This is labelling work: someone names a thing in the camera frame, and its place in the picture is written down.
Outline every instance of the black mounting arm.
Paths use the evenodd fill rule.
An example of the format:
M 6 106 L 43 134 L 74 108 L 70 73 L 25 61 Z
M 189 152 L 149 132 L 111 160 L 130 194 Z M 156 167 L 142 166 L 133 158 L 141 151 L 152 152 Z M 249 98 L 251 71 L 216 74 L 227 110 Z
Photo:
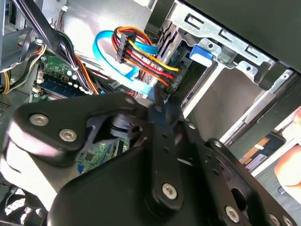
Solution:
M 205 143 L 178 106 L 157 94 L 153 102 L 112 93 L 16 110 L 5 149 L 13 142 L 52 165 L 69 166 L 98 142 L 132 139 L 130 150 L 61 189 L 48 225 L 296 226 L 221 142 Z

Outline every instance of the fan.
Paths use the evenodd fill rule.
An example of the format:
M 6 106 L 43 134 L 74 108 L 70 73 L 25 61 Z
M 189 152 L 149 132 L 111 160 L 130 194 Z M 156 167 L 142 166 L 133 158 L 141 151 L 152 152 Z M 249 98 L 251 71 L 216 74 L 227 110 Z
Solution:
M 40 226 L 46 215 L 47 211 L 37 196 L 16 186 L 0 202 L 0 219 L 3 221 Z

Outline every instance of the cable connector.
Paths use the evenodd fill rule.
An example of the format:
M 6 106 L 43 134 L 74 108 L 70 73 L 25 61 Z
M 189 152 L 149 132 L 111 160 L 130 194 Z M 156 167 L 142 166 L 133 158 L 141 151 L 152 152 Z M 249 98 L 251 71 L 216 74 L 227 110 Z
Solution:
M 124 54 L 126 52 L 128 41 L 131 40 L 132 42 L 135 42 L 136 41 L 136 36 L 137 36 L 136 32 L 124 32 L 121 35 L 120 44 L 118 46 L 117 55 L 115 57 L 115 60 L 118 63 L 121 64 L 121 63 L 125 62 L 123 57 L 124 57 Z

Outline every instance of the screw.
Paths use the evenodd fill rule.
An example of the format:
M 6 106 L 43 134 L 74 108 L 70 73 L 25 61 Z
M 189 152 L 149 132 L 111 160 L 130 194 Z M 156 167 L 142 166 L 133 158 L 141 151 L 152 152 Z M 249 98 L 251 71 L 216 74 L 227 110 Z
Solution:
M 72 129 L 63 129 L 60 131 L 60 138 L 66 142 L 73 142 L 77 139 L 77 134 Z
M 193 124 L 191 124 L 191 123 L 188 123 L 188 125 L 189 125 L 189 127 L 190 127 L 190 128 L 192 128 L 192 129 L 196 129 L 196 127 L 195 127 Z
M 34 114 L 30 116 L 29 121 L 36 126 L 46 126 L 49 122 L 49 119 L 43 114 Z
M 233 209 L 232 207 L 230 206 L 226 207 L 226 214 L 234 223 L 239 222 L 239 215 L 237 214 L 236 210 Z
M 134 101 L 132 100 L 132 99 L 130 99 L 130 98 L 126 98 L 126 101 L 128 102 L 128 103 L 130 103 L 130 104 L 134 104 Z
M 214 144 L 217 146 L 217 147 L 222 147 L 221 143 L 217 140 L 214 141 Z
M 176 199 L 176 197 L 178 195 L 176 188 L 169 183 L 163 184 L 162 192 L 168 199 L 172 199 L 172 200 Z
M 271 214 L 271 213 L 270 213 L 270 214 L 269 214 L 269 217 L 272 219 L 272 221 L 275 223 L 275 225 L 281 226 L 280 221 L 278 220 L 277 217 L 275 217 L 274 214 Z
M 293 223 L 291 222 L 291 220 L 289 218 L 287 218 L 286 216 L 283 216 L 283 220 L 287 224 L 287 226 L 293 226 Z

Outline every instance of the hand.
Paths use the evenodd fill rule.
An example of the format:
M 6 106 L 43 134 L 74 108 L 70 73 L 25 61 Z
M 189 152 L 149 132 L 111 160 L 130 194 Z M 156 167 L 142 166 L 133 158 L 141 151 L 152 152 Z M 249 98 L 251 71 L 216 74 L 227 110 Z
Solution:
M 301 144 L 301 107 L 292 123 L 291 133 Z M 282 155 L 274 172 L 286 192 L 301 204 L 301 146 L 296 145 Z

